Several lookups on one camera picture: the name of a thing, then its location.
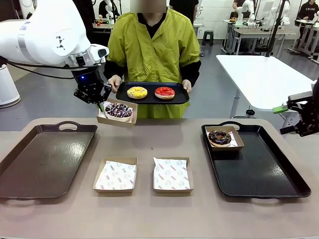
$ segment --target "black stool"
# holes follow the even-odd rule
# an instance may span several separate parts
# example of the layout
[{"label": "black stool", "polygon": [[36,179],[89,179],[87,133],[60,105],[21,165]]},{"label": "black stool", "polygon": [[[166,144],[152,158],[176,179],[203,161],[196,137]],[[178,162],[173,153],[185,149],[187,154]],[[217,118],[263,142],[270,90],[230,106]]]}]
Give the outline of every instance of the black stool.
[{"label": "black stool", "polygon": [[212,46],[214,44],[214,31],[205,31],[203,41],[201,43],[202,46],[206,45],[209,42],[209,45]]}]

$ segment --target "concrete floor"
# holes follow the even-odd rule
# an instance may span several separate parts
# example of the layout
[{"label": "concrete floor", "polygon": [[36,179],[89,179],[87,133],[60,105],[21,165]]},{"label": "concrete floor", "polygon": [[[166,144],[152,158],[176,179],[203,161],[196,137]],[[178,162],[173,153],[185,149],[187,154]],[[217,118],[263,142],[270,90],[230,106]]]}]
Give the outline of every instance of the concrete floor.
[{"label": "concrete floor", "polygon": [[[220,44],[214,44],[212,48],[206,46],[204,49],[205,57],[201,58],[200,77],[191,92],[191,106],[187,109],[185,118],[229,117],[236,88],[217,62],[216,55],[221,54],[220,47]],[[318,78],[319,65],[306,57],[290,55],[284,50],[281,60],[312,80]],[[69,71],[54,69],[37,71],[71,77]],[[96,115],[94,105],[88,105],[73,96],[77,87],[74,80],[59,80],[29,74],[18,80],[16,86],[22,100],[16,106],[0,109],[0,131],[22,130],[31,120],[37,118],[94,118]],[[244,114],[248,106],[247,100],[242,98],[237,114]],[[282,118],[271,112],[256,112],[256,117],[268,120],[277,129],[283,124]]]}]

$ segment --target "brown paper box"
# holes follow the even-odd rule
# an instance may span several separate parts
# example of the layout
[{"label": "brown paper box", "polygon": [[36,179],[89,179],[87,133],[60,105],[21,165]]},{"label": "brown paper box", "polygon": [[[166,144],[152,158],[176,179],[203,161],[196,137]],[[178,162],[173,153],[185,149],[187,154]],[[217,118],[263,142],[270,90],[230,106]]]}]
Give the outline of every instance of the brown paper box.
[{"label": "brown paper box", "polygon": [[225,132],[233,132],[234,138],[238,145],[237,147],[216,147],[211,145],[213,151],[240,151],[245,146],[237,130],[233,126],[209,126],[209,127],[206,127],[205,130],[206,132],[211,132],[213,130],[223,130]]},{"label": "brown paper box", "polygon": [[103,123],[103,124],[109,124],[109,125],[114,125],[114,126],[119,126],[119,127],[126,127],[126,128],[130,128],[133,127],[136,124],[136,119],[138,116],[138,105],[131,103],[131,102],[126,102],[126,101],[120,101],[117,99],[108,99],[108,102],[111,103],[120,103],[120,104],[124,104],[127,105],[130,108],[133,108],[133,114],[132,117],[129,121],[127,122],[120,122],[117,120],[113,120],[113,119],[108,119],[108,118],[103,118],[103,117],[99,117],[99,111],[97,112],[96,118],[98,120],[99,123]]},{"label": "brown paper box", "polygon": [[191,165],[190,165],[190,160],[189,158],[185,158],[185,157],[155,157],[158,159],[170,159],[170,160],[186,160],[186,169],[187,169],[187,174],[188,174],[188,181],[189,181],[189,187],[190,189],[184,189],[184,190],[161,190],[161,189],[155,189],[154,188],[154,182],[153,182],[153,190],[156,193],[190,193],[191,191],[193,191],[194,189],[194,179],[193,179],[193,172],[191,169]]},{"label": "brown paper box", "polygon": [[[103,190],[103,189],[97,189],[95,187],[100,174],[106,164],[106,161],[112,161],[112,162],[117,162],[117,163],[125,163],[125,164],[130,164],[130,165],[135,165],[136,166],[136,171],[135,171],[135,178],[134,178],[134,185],[133,185],[133,189],[126,189],[126,190]],[[99,193],[132,193],[134,188],[135,188],[135,181],[136,181],[136,175],[137,175],[137,170],[138,170],[138,158],[136,157],[106,157],[103,158],[98,172],[95,176],[95,180],[94,180],[94,184],[93,184],[93,189]]]}]

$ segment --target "box with donut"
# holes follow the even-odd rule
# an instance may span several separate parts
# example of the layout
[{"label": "box with donut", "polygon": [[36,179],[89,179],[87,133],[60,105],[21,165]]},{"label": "box with donut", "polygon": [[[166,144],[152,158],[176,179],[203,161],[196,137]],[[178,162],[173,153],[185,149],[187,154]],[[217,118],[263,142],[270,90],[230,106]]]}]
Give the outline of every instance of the box with donut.
[{"label": "box with donut", "polygon": [[156,193],[190,193],[194,181],[186,157],[154,157],[153,190]]},{"label": "box with donut", "polygon": [[240,151],[244,147],[233,126],[205,126],[203,133],[213,151]]},{"label": "box with donut", "polygon": [[97,120],[99,123],[110,124],[120,127],[133,127],[136,124],[138,115],[138,105],[120,101],[117,99],[108,99],[103,102],[104,111],[98,109]]},{"label": "box with donut", "polygon": [[124,82],[116,98],[141,105],[181,105],[189,101],[183,85],[176,82]]},{"label": "box with donut", "polygon": [[98,168],[93,189],[98,193],[132,193],[138,158],[106,157]]}]

